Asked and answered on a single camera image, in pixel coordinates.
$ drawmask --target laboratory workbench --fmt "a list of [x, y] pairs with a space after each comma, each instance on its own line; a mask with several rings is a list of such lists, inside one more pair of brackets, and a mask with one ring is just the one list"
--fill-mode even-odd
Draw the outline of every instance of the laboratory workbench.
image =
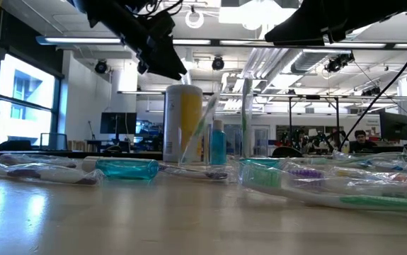
[[0, 178], [0, 254], [407, 254], [407, 214], [163, 173], [97, 188]]

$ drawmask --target blue bottle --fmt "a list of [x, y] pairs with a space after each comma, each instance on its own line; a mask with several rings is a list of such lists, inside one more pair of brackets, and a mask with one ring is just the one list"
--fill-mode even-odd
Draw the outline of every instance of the blue bottle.
[[82, 169], [100, 169], [108, 178], [114, 179], [150, 180], [158, 173], [159, 163], [153, 159], [86, 157]]
[[210, 164], [225, 165], [227, 163], [227, 142], [222, 120], [212, 122], [210, 142]]

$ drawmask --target table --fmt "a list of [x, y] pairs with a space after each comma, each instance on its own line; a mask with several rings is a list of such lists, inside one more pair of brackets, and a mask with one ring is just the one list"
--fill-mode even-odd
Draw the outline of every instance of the table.
[[407, 215], [163, 173], [100, 188], [0, 178], [0, 254], [407, 254]]

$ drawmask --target ceiling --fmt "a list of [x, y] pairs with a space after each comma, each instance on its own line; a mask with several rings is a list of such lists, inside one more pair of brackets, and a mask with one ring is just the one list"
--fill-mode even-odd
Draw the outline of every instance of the ceiling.
[[[175, 38], [226, 38], [226, 39], [255, 39], [260, 35], [260, 29], [247, 30], [241, 24], [219, 23], [217, 12], [220, 0], [205, 1], [207, 8], [199, 10], [208, 11], [205, 15], [202, 27], [194, 29], [186, 25], [185, 15], [189, 5], [184, 6], [182, 11], [173, 17], [176, 26], [173, 29]], [[43, 35], [49, 36], [85, 36], [85, 37], [113, 37], [114, 35], [103, 25], [98, 24], [91, 29], [86, 16], [79, 13], [71, 4], [61, 0], [10, 0], [4, 1], [3, 8], [9, 13], [21, 19]], [[368, 42], [407, 42], [407, 15], [399, 14], [383, 23], [375, 23], [367, 30], [357, 35], [355, 40]], [[74, 48], [76, 56], [81, 51], [93, 52], [123, 52], [127, 51], [122, 46], [81, 46]], [[220, 83], [225, 72], [240, 72], [251, 56], [252, 48], [247, 47], [192, 47], [193, 57], [198, 60], [196, 69], [190, 71], [193, 81], [199, 84], [207, 82], [206, 90], [212, 89], [213, 83]], [[185, 57], [186, 48], [176, 47], [180, 57]], [[396, 70], [407, 60], [407, 51], [378, 51], [378, 50], [354, 50], [356, 62], [360, 65], [370, 79], [380, 78], [383, 84], [390, 81], [396, 74]], [[214, 56], [222, 56], [225, 61], [225, 70], [212, 71], [210, 65]], [[93, 64], [96, 59], [86, 57], [88, 64]], [[122, 68], [124, 59], [109, 59], [108, 63], [114, 68]], [[303, 76], [299, 83], [302, 84], [298, 94], [314, 93], [349, 93], [352, 88], [365, 84], [369, 81], [355, 64], [343, 69], [340, 73], [328, 77], [322, 72], [325, 62], [316, 65], [311, 75]], [[139, 85], [142, 89], [169, 84], [177, 81], [163, 78], [154, 74], [139, 76]]]

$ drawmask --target desk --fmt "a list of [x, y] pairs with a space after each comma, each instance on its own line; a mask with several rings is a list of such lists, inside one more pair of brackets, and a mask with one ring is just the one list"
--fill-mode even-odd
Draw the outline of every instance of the desk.
[[162, 173], [100, 188], [0, 178], [0, 254], [407, 254], [407, 217]]

